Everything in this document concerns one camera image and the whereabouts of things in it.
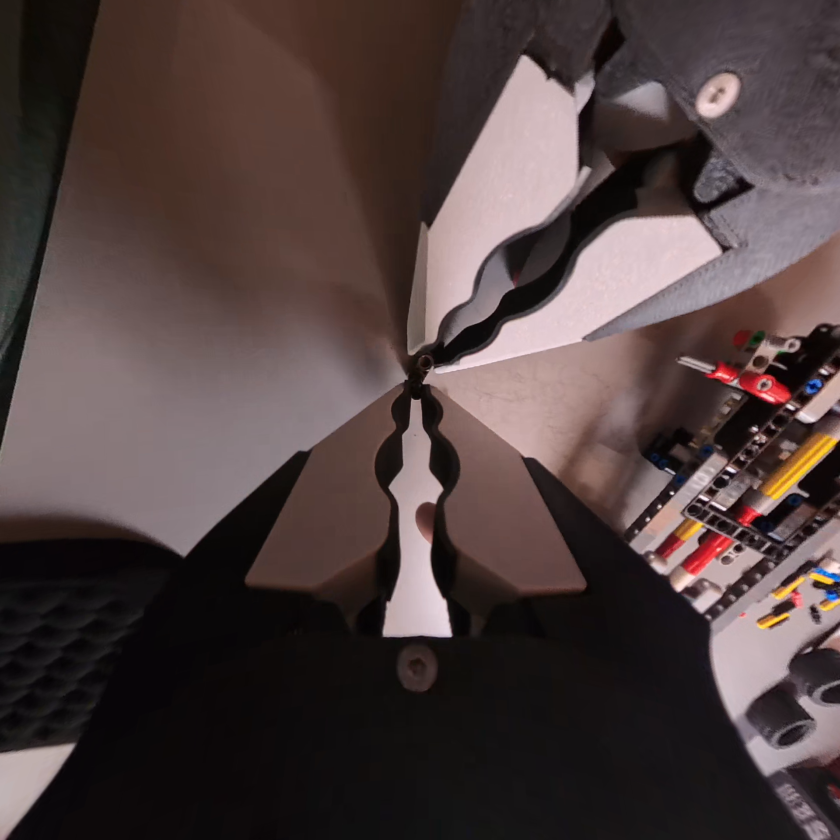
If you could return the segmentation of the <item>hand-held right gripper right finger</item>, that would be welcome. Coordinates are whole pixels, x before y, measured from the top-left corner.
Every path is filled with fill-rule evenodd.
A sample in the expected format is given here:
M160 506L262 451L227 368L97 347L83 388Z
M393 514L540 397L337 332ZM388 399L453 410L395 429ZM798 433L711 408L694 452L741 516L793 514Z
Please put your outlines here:
M578 595L585 577L524 457L437 388L422 388L428 466L440 486L431 563L454 636L497 610Z

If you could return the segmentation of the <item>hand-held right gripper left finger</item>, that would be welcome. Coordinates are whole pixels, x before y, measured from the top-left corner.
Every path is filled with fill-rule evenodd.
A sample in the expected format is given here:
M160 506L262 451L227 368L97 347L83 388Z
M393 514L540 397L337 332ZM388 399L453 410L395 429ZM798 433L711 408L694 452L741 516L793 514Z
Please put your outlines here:
M382 631L401 565L398 503L410 422L408 384L392 388L308 452L245 583L338 607L354 630Z

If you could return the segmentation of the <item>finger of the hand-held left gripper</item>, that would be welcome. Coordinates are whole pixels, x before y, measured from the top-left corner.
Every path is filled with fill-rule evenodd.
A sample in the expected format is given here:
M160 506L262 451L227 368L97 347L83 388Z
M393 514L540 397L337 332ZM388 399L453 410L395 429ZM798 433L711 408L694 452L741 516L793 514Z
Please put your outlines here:
M551 224L582 184L578 117L593 89L591 72L568 91L519 59L434 221L419 228L410 355L451 341L514 289L514 241Z
M478 264L467 298L427 337L441 372L581 342L721 255L680 181L679 157L632 157Z

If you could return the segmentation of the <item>lego car chassis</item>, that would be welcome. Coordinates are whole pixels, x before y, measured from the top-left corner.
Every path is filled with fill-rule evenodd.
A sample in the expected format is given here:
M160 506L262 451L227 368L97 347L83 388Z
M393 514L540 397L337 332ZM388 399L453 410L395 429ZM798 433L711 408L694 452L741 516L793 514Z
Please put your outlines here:
M710 623L838 526L839 327L743 330L728 359L676 362L725 390L696 430L659 434L644 459L668 483L625 541Z

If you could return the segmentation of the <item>pile of small lego pins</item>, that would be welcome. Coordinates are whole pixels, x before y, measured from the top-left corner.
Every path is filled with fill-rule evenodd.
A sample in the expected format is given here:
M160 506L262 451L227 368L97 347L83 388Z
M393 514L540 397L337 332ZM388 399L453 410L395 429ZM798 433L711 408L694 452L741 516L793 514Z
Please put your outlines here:
M787 623L797 610L806 609L813 624L820 626L825 614L838 608L839 562L827 552L809 560L785 578L772 592L772 608L759 617L756 626L769 631Z

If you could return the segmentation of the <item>black rubber lego tire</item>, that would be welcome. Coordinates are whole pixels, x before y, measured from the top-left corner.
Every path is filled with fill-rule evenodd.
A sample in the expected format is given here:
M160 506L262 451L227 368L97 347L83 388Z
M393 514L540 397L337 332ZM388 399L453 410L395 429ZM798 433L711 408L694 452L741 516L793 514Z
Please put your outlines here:
M816 720L799 702L792 684L782 682L757 696L745 712L751 728L774 750L808 739Z
M789 677L797 694L822 707L839 706L839 653L818 647L794 657Z

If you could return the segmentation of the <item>lego set box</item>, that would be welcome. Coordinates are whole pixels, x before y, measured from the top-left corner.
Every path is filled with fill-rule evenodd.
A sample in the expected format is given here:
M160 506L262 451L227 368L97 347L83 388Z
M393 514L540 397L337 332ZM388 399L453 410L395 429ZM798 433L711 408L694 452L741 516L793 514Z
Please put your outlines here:
M779 770L768 782L806 837L839 838L838 757Z

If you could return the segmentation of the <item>dark honeycomb textured cloth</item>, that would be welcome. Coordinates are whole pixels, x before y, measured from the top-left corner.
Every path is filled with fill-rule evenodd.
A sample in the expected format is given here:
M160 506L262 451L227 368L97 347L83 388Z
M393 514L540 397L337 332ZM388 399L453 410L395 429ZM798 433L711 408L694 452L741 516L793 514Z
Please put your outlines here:
M2 542L2 753L78 741L183 559L127 537Z

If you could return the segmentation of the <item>green sweatshirt sleeve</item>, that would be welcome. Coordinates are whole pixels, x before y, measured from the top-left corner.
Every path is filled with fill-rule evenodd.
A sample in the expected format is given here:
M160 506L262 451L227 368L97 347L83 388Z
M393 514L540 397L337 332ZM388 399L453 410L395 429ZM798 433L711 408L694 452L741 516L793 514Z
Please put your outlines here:
M99 1L1 2L1 435L99 8Z

